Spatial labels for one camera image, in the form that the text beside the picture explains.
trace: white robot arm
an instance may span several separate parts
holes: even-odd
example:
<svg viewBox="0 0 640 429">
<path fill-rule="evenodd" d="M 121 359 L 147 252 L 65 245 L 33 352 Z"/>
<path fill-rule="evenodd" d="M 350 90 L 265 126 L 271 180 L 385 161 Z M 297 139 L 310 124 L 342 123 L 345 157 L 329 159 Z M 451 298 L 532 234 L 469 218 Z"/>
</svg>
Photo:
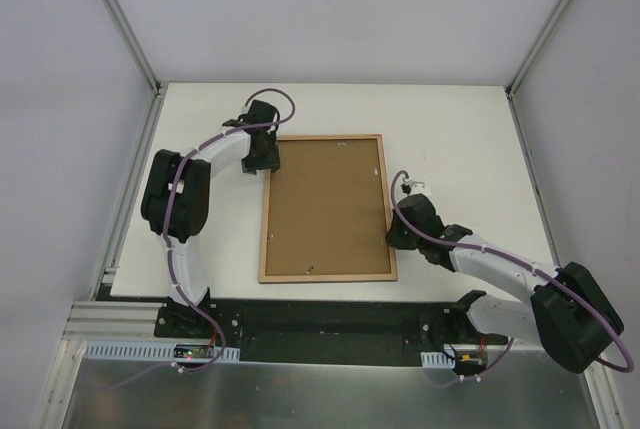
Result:
<svg viewBox="0 0 640 429">
<path fill-rule="evenodd" d="M 401 187 L 407 197 L 396 203 L 393 189 L 403 174 Z M 536 263 L 488 243 L 468 228 L 445 226 L 424 194 L 411 194 L 413 186 L 404 171 L 394 178 L 387 243 L 396 249 L 417 249 L 432 264 L 477 277 L 516 299 L 482 291 L 467 294 L 467 317 L 476 330 L 539 344 L 575 373 L 600 361 L 600 354 L 615 342 L 627 360 L 625 372 L 633 370 L 618 338 L 624 330 L 622 320 L 584 266 Z"/>
<path fill-rule="evenodd" d="M 220 132 L 227 130 L 228 128 L 223 127 Z M 251 136 L 246 132 L 236 132 L 224 137 L 218 143 L 210 145 L 194 156 L 192 160 L 208 163 L 211 167 L 210 179 L 213 179 L 227 166 L 247 157 L 250 148 Z M 184 157 L 188 152 L 182 152 L 181 156 Z M 198 305 L 209 288 L 200 256 L 200 236 L 189 237 L 184 243 L 180 242 L 177 237 L 169 236 L 169 239 L 173 248 L 175 274 L 180 281 L 182 290 L 190 301 Z M 158 242 L 163 250 L 169 249 L 167 241 L 161 234 L 158 235 Z M 175 285 L 171 286 L 169 297 L 180 304 L 187 305 L 187 302 L 176 290 Z"/>
<path fill-rule="evenodd" d="M 197 306 L 209 289 L 198 234 L 209 213 L 210 180 L 236 161 L 242 161 L 243 171 L 251 174 L 280 167 L 276 118 L 279 112 L 274 106 L 253 100 L 246 114 L 225 122 L 209 143 L 182 153 L 161 150 L 154 156 L 141 211 L 158 235 L 163 250 L 171 251 L 169 297 L 173 301 Z M 174 190 L 173 182 L 181 165 Z M 174 200 L 170 204 L 172 192 Z"/>
</svg>

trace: gray wall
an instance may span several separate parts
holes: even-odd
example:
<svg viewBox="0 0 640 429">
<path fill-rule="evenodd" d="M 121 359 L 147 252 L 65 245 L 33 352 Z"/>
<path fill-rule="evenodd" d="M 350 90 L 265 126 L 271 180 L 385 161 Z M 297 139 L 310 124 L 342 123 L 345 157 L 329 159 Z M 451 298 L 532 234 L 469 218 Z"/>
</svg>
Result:
<svg viewBox="0 0 640 429">
<path fill-rule="evenodd" d="M 576 0 L 515 102 L 560 258 L 592 270 L 640 359 L 638 0 Z M 616 380 L 640 427 L 640 371 Z"/>
<path fill-rule="evenodd" d="M 0 0 L 0 427 L 32 423 L 149 90 L 100 0 Z"/>
<path fill-rule="evenodd" d="M 119 0 L 162 80 L 504 85 L 555 0 Z"/>
</svg>

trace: wooden frame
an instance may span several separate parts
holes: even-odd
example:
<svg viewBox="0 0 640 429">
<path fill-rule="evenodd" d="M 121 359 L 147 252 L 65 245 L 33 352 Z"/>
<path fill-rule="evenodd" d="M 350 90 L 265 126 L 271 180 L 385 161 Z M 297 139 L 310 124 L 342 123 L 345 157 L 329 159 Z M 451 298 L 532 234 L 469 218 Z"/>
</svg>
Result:
<svg viewBox="0 0 640 429">
<path fill-rule="evenodd" d="M 391 226 L 392 212 L 389 199 L 389 187 L 387 170 L 384 160 L 384 146 L 381 134 L 357 134 L 357 135 L 327 135 L 327 136 L 281 136 L 279 141 L 327 141 L 327 140 L 375 140 L 378 146 L 378 161 L 380 166 L 380 181 L 382 184 L 382 196 L 386 227 Z M 397 281 L 398 268 L 396 264 L 395 250 L 388 247 L 390 273 L 376 274 L 331 274 L 331 275 L 267 275 L 267 242 L 269 238 L 269 201 L 271 194 L 271 172 L 267 172 L 264 182 L 262 230 L 260 244 L 260 273 L 258 280 L 261 283 L 291 283 L 291 282 L 374 282 Z"/>
</svg>

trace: white table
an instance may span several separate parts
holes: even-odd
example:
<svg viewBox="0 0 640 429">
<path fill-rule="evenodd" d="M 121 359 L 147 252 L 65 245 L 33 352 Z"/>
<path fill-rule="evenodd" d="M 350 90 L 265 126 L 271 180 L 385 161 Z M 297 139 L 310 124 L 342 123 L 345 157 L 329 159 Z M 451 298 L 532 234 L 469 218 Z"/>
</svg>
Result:
<svg viewBox="0 0 640 429">
<path fill-rule="evenodd" d="M 269 84 L 171 84 L 111 294 L 164 297 L 166 261 L 140 216 L 150 161 L 160 149 L 184 150 L 236 117 L 247 96 Z M 473 229 L 494 244 L 550 262 L 551 256 L 511 113 L 501 87 L 276 84 L 298 105 L 279 134 L 382 134 L 389 183 L 399 169 L 426 181 L 445 224 Z M 288 114 L 287 101 L 264 100 Z M 240 163 L 211 185 L 201 233 L 213 297 L 378 301 L 453 301 L 471 289 L 504 294 L 477 279 L 398 251 L 397 282 L 259 284 L 263 176 Z"/>
</svg>

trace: metal frame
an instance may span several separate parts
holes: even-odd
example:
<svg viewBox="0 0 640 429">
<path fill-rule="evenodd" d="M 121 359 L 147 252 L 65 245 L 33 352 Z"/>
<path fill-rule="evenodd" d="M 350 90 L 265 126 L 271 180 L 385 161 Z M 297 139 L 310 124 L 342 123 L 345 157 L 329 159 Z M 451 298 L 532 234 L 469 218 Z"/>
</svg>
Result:
<svg viewBox="0 0 640 429">
<path fill-rule="evenodd" d="M 160 88 L 160 81 L 156 77 L 151 65 L 149 64 L 149 60 L 144 54 L 142 47 L 140 47 L 140 43 L 138 42 L 138 38 L 136 37 L 133 29 L 131 29 L 131 25 L 127 20 L 127 17 L 122 10 L 122 6 L 118 0 L 102 0 L 104 2 L 111 19 L 113 20 L 114 25 L 120 32 L 122 36 L 122 40 L 124 44 L 127 46 L 127 49 L 133 56 L 140 72 L 147 79 L 147 83 L 151 87 L 153 91 L 157 91 Z"/>
<path fill-rule="evenodd" d="M 153 97 L 147 109 L 146 120 L 139 136 L 134 158 L 128 168 L 129 176 L 121 195 L 118 211 L 112 221 L 112 230 L 104 256 L 100 260 L 99 274 L 95 284 L 96 291 L 102 283 L 108 284 L 113 280 L 118 256 L 126 236 L 126 227 L 133 212 L 137 188 L 142 178 L 145 161 L 151 147 L 151 141 L 167 89 L 167 85 L 161 83 L 155 75 L 118 0 L 102 1 L 120 32 L 124 44 L 153 91 Z M 535 191 L 549 247 L 556 263 L 558 262 L 558 254 L 544 205 L 540 199 L 540 191 L 530 151 L 512 100 L 514 94 L 522 86 L 522 83 L 533 68 L 537 58 L 551 40 L 555 28 L 565 16 L 572 2 L 573 0 L 558 0 L 556 2 L 522 64 L 506 87 L 514 126 L 520 140 L 531 184 Z M 87 340 L 146 341 L 149 343 L 158 341 L 153 337 L 153 330 L 160 305 L 160 303 L 95 301 L 74 303 L 53 363 L 44 400 L 41 402 L 37 413 L 35 427 L 60 428 L 62 426 Z M 208 341 L 162 339 L 161 342 L 206 343 Z M 539 348 L 529 346 L 518 346 L 517 349 L 539 350 Z M 611 372 L 598 364 L 594 364 L 585 371 L 585 378 L 600 425 L 605 429 L 625 427 L 626 421 L 624 421 L 624 417 L 619 411 L 619 398 Z"/>
<path fill-rule="evenodd" d="M 571 6 L 572 2 L 573 0 L 558 0 L 553 6 L 551 13 L 547 17 L 547 20 L 544 21 L 540 32 L 538 32 L 533 45 L 520 64 L 520 67 L 516 71 L 515 76 L 507 85 L 507 96 L 509 97 L 509 99 L 513 99 L 515 93 L 518 91 L 520 86 L 522 86 L 522 83 L 533 68 L 535 62 L 537 61 L 544 48 L 551 40 L 556 27 L 558 27 L 558 24 L 563 19 L 563 16 L 566 14 L 567 9 Z"/>
<path fill-rule="evenodd" d="M 40 404 L 33 427 L 38 429 L 62 427 L 85 347 L 84 341 L 63 340 L 60 343 L 49 374 L 45 401 Z"/>
</svg>

